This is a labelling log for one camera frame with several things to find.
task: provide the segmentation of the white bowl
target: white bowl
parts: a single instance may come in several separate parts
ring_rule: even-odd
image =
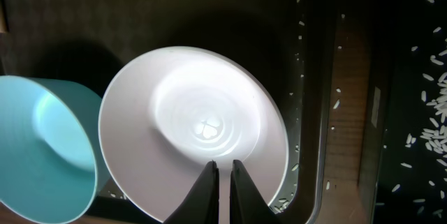
[[[113,179],[158,221],[208,161],[219,168],[220,223],[229,223],[233,160],[268,204],[287,171],[287,134],[273,100],[245,69],[207,50],[167,47],[131,61],[110,83],[98,127]]]

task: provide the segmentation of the bowl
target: bowl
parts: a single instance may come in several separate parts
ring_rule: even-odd
[[[233,160],[268,204],[287,170],[287,134],[273,100],[241,66],[207,50],[167,47],[128,63],[105,93],[98,127],[117,185],[158,221],[208,161],[220,172],[220,223],[229,223]]]
[[[101,98],[68,81],[0,77],[0,201],[37,223],[67,223],[110,175],[98,140]]]

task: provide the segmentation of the sticker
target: sticker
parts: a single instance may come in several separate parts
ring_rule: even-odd
[[[379,118],[379,106],[380,106],[380,89],[375,88],[374,90],[374,102],[372,104],[372,116],[371,123],[377,128],[377,119]]]

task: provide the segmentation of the tray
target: tray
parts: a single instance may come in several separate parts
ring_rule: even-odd
[[[321,200],[335,11],[334,0],[5,0],[0,55],[5,74],[71,80],[100,96],[122,66],[156,48],[201,47],[236,61],[286,124],[290,169],[277,199],[291,203],[279,216],[308,223]],[[156,223],[114,181],[87,214]]]

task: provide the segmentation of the blue bowl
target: blue bowl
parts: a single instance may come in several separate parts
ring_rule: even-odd
[[[0,201],[37,223],[81,217],[110,178],[101,98],[68,81],[0,77]]]

